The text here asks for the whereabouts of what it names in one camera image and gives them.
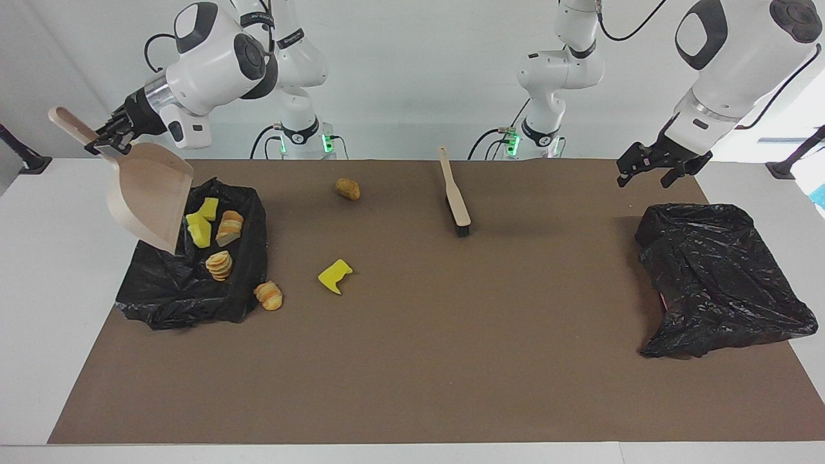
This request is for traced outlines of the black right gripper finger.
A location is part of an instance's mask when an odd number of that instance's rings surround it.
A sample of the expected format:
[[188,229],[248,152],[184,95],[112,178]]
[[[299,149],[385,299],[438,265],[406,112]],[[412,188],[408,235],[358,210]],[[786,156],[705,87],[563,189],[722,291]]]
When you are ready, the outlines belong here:
[[121,140],[98,139],[86,144],[86,151],[95,156],[121,157],[129,155],[133,143]]
[[95,130],[97,140],[111,140],[128,132],[128,115],[111,115],[103,126]]

